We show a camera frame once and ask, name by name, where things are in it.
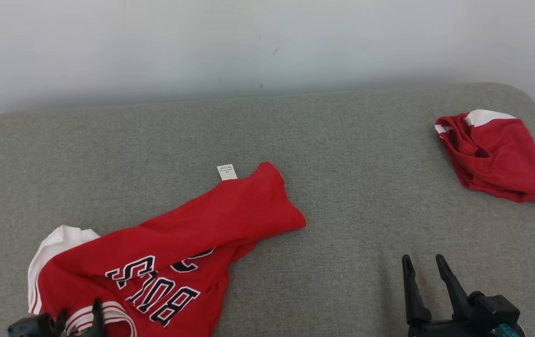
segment red jersey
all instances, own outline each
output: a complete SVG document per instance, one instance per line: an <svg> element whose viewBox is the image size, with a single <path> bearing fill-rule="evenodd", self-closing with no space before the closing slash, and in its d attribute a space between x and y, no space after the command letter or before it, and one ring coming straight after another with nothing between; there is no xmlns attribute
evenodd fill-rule
<svg viewBox="0 0 535 337"><path fill-rule="evenodd" d="M535 200L535 143L521 120L474 110L438 118L434 127L461 185L515 202Z"/></svg>
<svg viewBox="0 0 535 337"><path fill-rule="evenodd" d="M57 317L66 308L66 331L75 333L92 325L100 297L111 337L208 337L220 318L229 264L257 241L304 226L280 173L264 162L249 177L222 181L136 227L98 238L58 228L30 265L30 312Z"/></svg>

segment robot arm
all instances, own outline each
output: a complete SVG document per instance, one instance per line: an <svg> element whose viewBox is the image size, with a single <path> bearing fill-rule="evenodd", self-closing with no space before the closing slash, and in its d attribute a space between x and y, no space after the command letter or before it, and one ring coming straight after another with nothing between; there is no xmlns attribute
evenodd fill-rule
<svg viewBox="0 0 535 337"><path fill-rule="evenodd" d="M467 296L442 255L436 256L436 263L449 292L453 315L447 321L432 320L417 288L411 259L405 255L402 265L409 337L525 337L518 324L520 310L510 301L481 292Z"/></svg>
<svg viewBox="0 0 535 337"><path fill-rule="evenodd" d="M103 323L103 307L101 299L97 298L92 305L92 326L81 337L105 337ZM60 337L66 328L67 311L63 309L57 320L49 313L43 312L38 316L22 318L7 328L8 337Z"/></svg>

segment white stripe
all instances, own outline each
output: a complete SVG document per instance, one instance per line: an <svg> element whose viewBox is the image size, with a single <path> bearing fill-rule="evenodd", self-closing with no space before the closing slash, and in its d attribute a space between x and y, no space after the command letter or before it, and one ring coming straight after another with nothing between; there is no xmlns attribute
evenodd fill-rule
<svg viewBox="0 0 535 337"><path fill-rule="evenodd" d="M41 292L38 289L38 275L37 275L36 281L34 281L34 292L35 292L35 294L34 294L35 302L34 303L36 303L36 305L33 308L30 307L29 310L33 314L38 315L38 314L40 314L41 307L43 305L43 301L41 301Z"/></svg>
<svg viewBox="0 0 535 337"><path fill-rule="evenodd" d="M474 110L464 118L464 121L468 125L474 127L482 126L494 119L516 119L515 117L502 112L490 111L490 110Z"/></svg>
<svg viewBox="0 0 535 337"><path fill-rule="evenodd" d="M113 322L121 322L121 321L126 321L126 323L130 325L130 337L137 337L136 329L132 325L132 322L130 322L129 320L125 320L124 318L111 318L109 320L105 320L105 324L109 324ZM83 333L86 329L90 328L91 326L92 326L92 322L81 326L81 331L77 332L76 334Z"/></svg>
<svg viewBox="0 0 535 337"><path fill-rule="evenodd" d="M448 132L449 130L453 130L452 126L443 126L441 124L434 124L434 129L438 134Z"/></svg>
<svg viewBox="0 0 535 337"><path fill-rule="evenodd" d="M124 310L124 307L122 307L120 303L117 303L116 301L107 301L107 302L104 302L101 306L104 307L103 318L105 322L107 322L107 320L111 318L122 318L123 320L126 320L128 324L130 324L130 328L131 328L130 335L132 336L134 334L134 336L136 336L136 329L134 328L134 321L126 313L126 311ZM92 305L89 307L82 308L79 311L76 311L66 321L66 331L71 333L75 327L85 322L91 322L93 318L94 318L94 315L92 314Z"/></svg>
<svg viewBox="0 0 535 337"><path fill-rule="evenodd" d="M71 333L74 333L75 329L77 329L77 331L75 331L75 332L82 333L86 329L88 329L88 328L90 328L92 326L92 321L93 320L94 320L94 315L93 314L84 315L80 319L78 319L77 322L75 322L75 324L73 324L73 326L71 328L66 329L66 331L71 334ZM111 322L120 322L120 321L124 321L124 322L128 323L128 325L130 326L130 336L131 337L136 337L137 336L136 328L134 327L134 322L129 316L127 316L124 313L121 313L119 311L115 311L113 308L109 308L109 309L104 309L103 310L103 322L104 322L104 324L109 324Z"/></svg>

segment gray couch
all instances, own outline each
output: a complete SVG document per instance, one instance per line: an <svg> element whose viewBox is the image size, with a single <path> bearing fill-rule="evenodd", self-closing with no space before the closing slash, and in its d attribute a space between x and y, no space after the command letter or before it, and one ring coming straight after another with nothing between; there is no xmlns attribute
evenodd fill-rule
<svg viewBox="0 0 535 337"><path fill-rule="evenodd" d="M435 318L451 314L438 253L535 336L535 202L463 188L434 131L473 109L519 117L535 139L535 103L490 83L2 115L0 336L26 315L26 269L54 228L135 226L210 190L216 166L241 177L262 161L307 228L231 266L214 336L405 336L403 254Z"/></svg>

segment white trim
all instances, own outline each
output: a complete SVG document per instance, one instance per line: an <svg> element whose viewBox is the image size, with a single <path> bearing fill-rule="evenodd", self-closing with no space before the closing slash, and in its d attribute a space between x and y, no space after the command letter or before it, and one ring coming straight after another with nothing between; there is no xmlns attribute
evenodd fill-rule
<svg viewBox="0 0 535 337"><path fill-rule="evenodd" d="M106 301L102 304L103 309L103 322L118 322L126 321L130 325L130 337L137 337L136 328L132 318L126 313L124 307L117 303L116 301ZM89 307L83 307L82 309L76 311L68 320L66 321L66 332L73 333L74 328L82 324L92 324L94 315L92 314L92 305Z"/></svg>
<svg viewBox="0 0 535 337"><path fill-rule="evenodd" d="M490 111L490 110L482 110L482 109L474 110L468 113L466 117L464 117L464 121L469 126L473 125L474 127L482 126L494 119L516 119L516 118L506 113Z"/></svg>
<svg viewBox="0 0 535 337"><path fill-rule="evenodd" d="M453 126L444 126L441 124L434 124L434 129L438 134L449 132L450 130L453 130Z"/></svg>
<svg viewBox="0 0 535 337"><path fill-rule="evenodd" d="M34 314L40 313L42 301L38 288L38 276L47 262L68 249L98 238L99 235L90 229L81 230L77 227L59 226L41 242L28 266L28 311Z"/></svg>

